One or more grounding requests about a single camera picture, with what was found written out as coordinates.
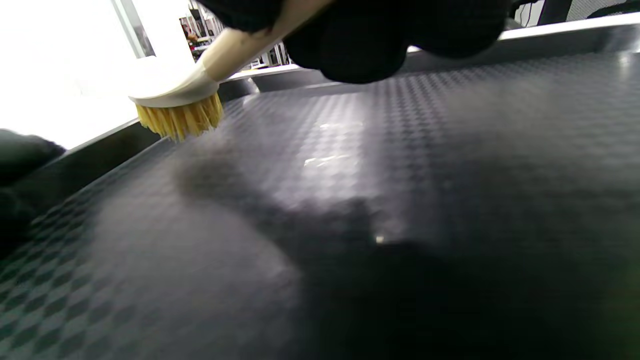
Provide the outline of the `person's right hand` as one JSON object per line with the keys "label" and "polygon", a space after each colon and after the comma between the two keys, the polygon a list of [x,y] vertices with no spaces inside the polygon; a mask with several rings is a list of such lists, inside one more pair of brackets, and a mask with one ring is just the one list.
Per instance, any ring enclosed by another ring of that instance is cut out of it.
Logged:
{"label": "person's right hand", "polygon": [[225,26],[199,58],[213,81],[283,43],[300,68],[343,84],[395,75],[409,47],[468,59],[505,30],[509,0],[204,0]]}

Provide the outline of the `person's left hand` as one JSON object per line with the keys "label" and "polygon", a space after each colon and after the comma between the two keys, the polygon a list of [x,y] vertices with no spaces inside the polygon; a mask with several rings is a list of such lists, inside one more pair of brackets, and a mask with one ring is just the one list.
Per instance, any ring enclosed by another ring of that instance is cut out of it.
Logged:
{"label": "person's left hand", "polygon": [[0,131],[0,253],[6,258],[23,241],[34,210],[15,191],[23,178],[61,157],[66,148],[35,135]]}

